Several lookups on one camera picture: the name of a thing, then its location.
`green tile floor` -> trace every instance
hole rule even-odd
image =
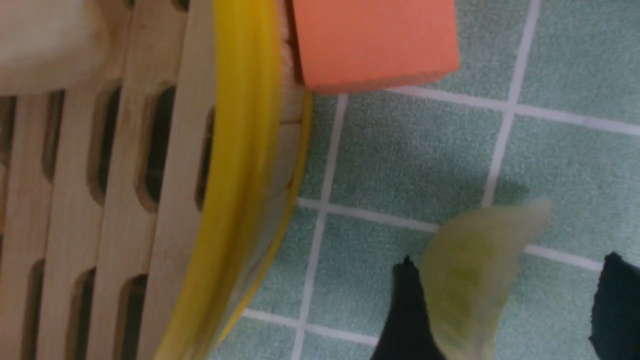
[[[460,211],[538,195],[498,360],[596,359],[603,256],[640,263],[640,2],[456,0],[461,70],[437,84],[316,97],[287,237],[216,360],[368,360],[391,267]]]

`white grout line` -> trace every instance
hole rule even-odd
[[[522,89],[522,81],[524,81],[525,69],[527,68],[527,60],[529,59],[529,51],[533,43],[533,37],[536,33],[536,23],[540,16],[541,0],[531,0],[529,3],[529,13],[527,14],[527,22],[525,22],[522,31],[522,40],[518,49],[518,57],[516,58],[516,66],[511,78],[509,86],[509,104],[517,104]]]
[[[344,113],[347,108],[348,95],[338,96],[338,104],[335,109],[335,117],[333,120],[333,129],[331,140],[329,143],[329,153],[327,155],[326,167],[324,169],[324,181],[320,196],[320,204],[318,207],[318,216],[316,219],[316,228],[311,243],[311,251],[305,274],[305,287],[302,293],[302,304],[300,305],[300,322],[296,330],[296,339],[294,340],[291,360],[300,360],[302,348],[305,341],[305,326],[309,317],[309,309],[311,307],[311,298],[314,293],[314,281],[316,280],[316,272],[318,266],[318,258],[320,256],[320,244],[324,234],[324,223],[326,222],[327,207],[329,198],[331,197],[331,189],[333,186],[333,176],[335,175],[335,166],[338,158],[338,147],[340,145],[340,134],[342,133],[342,125],[344,123]]]
[[[510,109],[509,103],[503,100],[492,100],[470,95],[452,94],[441,90],[423,89],[417,86],[407,86],[404,88],[395,88],[387,91],[421,99],[451,102],[454,104],[471,106],[474,108],[484,108],[498,111],[508,111]],[[584,126],[590,129],[608,131],[610,133],[640,136],[640,125],[629,124],[619,120],[589,117],[586,115],[539,108],[537,106],[524,104],[517,104],[512,108],[514,114],[517,115],[536,117],[547,121],[562,122],[564,124]]]
[[[263,322],[277,323],[287,327],[299,327],[300,320],[287,318],[280,315],[265,313],[264,311],[245,309],[242,316],[249,319],[260,320]]]
[[[326,338],[340,339],[344,341],[350,341],[352,343],[369,345],[372,347],[378,344],[378,338],[376,338],[375,336],[355,334],[353,332],[330,329],[328,327],[313,325],[310,323],[305,325],[305,329],[308,332],[313,332],[314,334],[324,336]]]
[[[298,198],[298,205],[303,208],[319,209],[320,202],[317,200]],[[368,220],[371,222],[377,222],[380,224],[387,224],[405,229],[412,229],[418,231],[425,231],[427,233],[435,233],[440,226],[435,224],[429,224],[418,220],[412,220],[407,218],[395,217],[393,215],[386,215],[381,213],[374,213],[372,211],[349,208],[347,206],[328,204],[326,206],[326,212],[329,214],[344,215],[352,218],[359,218],[362,220]]]
[[[519,115],[537,117],[554,122],[563,122],[565,124],[573,124],[588,127],[590,129],[608,131],[611,133],[640,136],[640,126],[627,124],[626,122],[617,120],[599,119],[596,117],[565,113],[563,111],[537,108],[535,106],[522,104],[516,106],[516,113]]]
[[[509,85],[507,109],[504,112],[502,125],[498,132],[498,139],[495,142],[493,157],[489,167],[489,175],[487,176],[486,185],[484,187],[482,206],[485,208],[493,204],[495,187],[498,183],[498,176],[500,174],[502,159],[509,140],[509,133],[513,127],[515,110],[518,104],[518,99],[520,98],[520,90],[522,89],[522,82],[524,81],[525,69],[527,68],[527,59],[529,58],[531,43],[533,43],[533,36],[536,32],[536,23],[538,21],[538,16],[540,15],[540,1],[541,0],[531,0],[529,4],[527,22],[525,23],[524,31],[522,32],[522,40],[520,41],[520,48],[518,49],[518,57],[516,58],[513,77],[511,78],[511,84]]]
[[[561,263],[577,266],[579,268],[585,268],[585,269],[593,270],[597,272],[602,271],[602,264],[597,261],[585,259],[578,255],[571,255],[564,252],[559,252],[559,251],[549,249],[547,247],[542,247],[539,245],[528,245],[527,248],[524,250],[524,252],[530,255],[539,256],[541,258],[559,261]]]
[[[376,346],[378,344],[378,338],[375,336],[357,334],[354,332],[335,330],[329,327],[314,325],[310,323],[301,323],[298,319],[287,318],[280,315],[273,315],[265,313],[264,311],[245,309],[243,317],[254,320],[260,320],[263,322],[275,323],[278,325],[293,327],[299,329],[302,327],[305,331],[311,332],[316,335],[324,336],[326,338],[340,339],[344,341],[350,341],[353,343],[360,343],[369,346]]]
[[[501,100],[491,100],[470,95],[453,94],[442,90],[421,88],[418,86],[405,86],[402,88],[389,89],[387,91],[413,97],[420,97],[423,99],[453,102],[454,104],[473,106],[475,108],[487,108],[498,111],[507,110],[507,103]]]
[[[317,200],[310,200],[304,198],[298,198],[298,205],[303,208],[316,209],[320,208],[321,203]],[[419,220],[410,220],[392,215],[385,215],[380,213],[373,213],[372,211],[349,208],[346,206],[329,204],[326,207],[326,212],[329,214],[339,214],[348,217],[360,218],[362,220],[368,220],[371,222],[377,222],[381,224],[392,225],[396,227],[402,227],[403,229],[411,229],[424,231],[426,233],[435,233],[440,228],[437,224],[430,224],[428,222],[422,222]],[[602,264],[583,258],[578,255],[567,254],[565,252],[559,252],[557,250],[549,249],[539,245],[529,245],[525,252],[530,255],[539,256],[541,258],[559,261],[561,263],[585,268],[587,270],[601,271]]]
[[[498,139],[495,142],[493,148],[493,156],[491,158],[491,165],[489,165],[489,174],[486,178],[484,185],[484,194],[482,197],[482,207],[488,208],[493,204],[493,197],[495,195],[495,188],[498,185],[498,176],[500,175],[500,167],[502,166],[502,159],[507,148],[507,142],[509,140],[509,134],[513,127],[513,111],[507,111],[504,113],[500,130],[498,131]]]

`sponge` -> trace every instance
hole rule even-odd
[[[317,93],[429,83],[460,66],[453,0],[293,0],[293,10]]]

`slot hole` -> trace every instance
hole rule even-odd
[[[43,280],[44,260],[40,260],[33,265],[29,273],[27,307],[24,314],[24,334],[22,335],[23,359],[36,359]]]
[[[99,139],[92,144],[88,165],[88,182],[93,198],[103,204],[107,194],[109,183],[109,166],[111,165],[111,153],[113,151],[113,139],[118,120],[120,107],[120,94],[122,87],[116,87],[108,96],[102,98],[94,120],[93,138]]]
[[[200,156],[200,173],[198,175],[198,184],[196,185],[196,205],[202,211],[204,205],[204,197],[207,193],[207,179],[209,178],[209,167],[211,166],[211,149],[213,147],[213,129],[216,121],[216,109],[213,108],[209,112],[207,120],[207,131],[205,132],[204,146],[202,147],[202,155]]]
[[[144,175],[145,189],[155,203],[154,207],[157,207],[160,202],[160,194],[162,192],[164,164],[169,146],[174,100],[175,86],[171,86],[160,94],[154,108],[154,122]]]
[[[9,167],[11,156],[16,102],[15,96],[0,98],[0,164],[5,168]]]
[[[171,0],[178,11],[189,12],[189,0]]]
[[[76,292],[71,303],[70,336],[67,349],[74,349],[73,356],[67,359],[86,360],[86,349],[89,345],[89,326],[93,306],[93,289],[95,284],[95,268],[80,276]]]
[[[126,292],[126,313],[123,329],[121,332],[122,347],[116,354],[120,353],[121,360],[135,360],[138,353],[138,342],[140,340],[140,329],[142,326],[142,309],[145,305],[145,295],[147,294],[147,275],[140,275],[129,281],[124,288]]]
[[[56,153],[60,139],[60,120],[65,102],[65,92],[60,90],[49,95],[49,109],[47,112],[47,127],[42,151],[42,171],[47,180],[53,184],[56,169]]]

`wooden slat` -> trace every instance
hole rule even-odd
[[[101,135],[108,98],[122,75],[131,18],[122,1],[101,0],[101,5],[111,35],[109,62],[101,73],[67,90],[65,96],[40,310],[39,360],[75,357],[82,285],[97,262],[103,201],[96,183]]]
[[[24,360],[34,334],[34,267],[44,258],[51,205],[51,183],[43,171],[50,95],[18,99],[13,129],[3,256],[0,265],[0,354]]]
[[[186,15],[170,0],[137,0],[102,219],[87,359],[120,357],[128,287],[148,272],[155,204],[143,174],[158,95],[177,79]]]
[[[200,226],[196,188],[216,98],[212,2],[191,0],[147,283],[138,359],[151,360],[173,313]]]

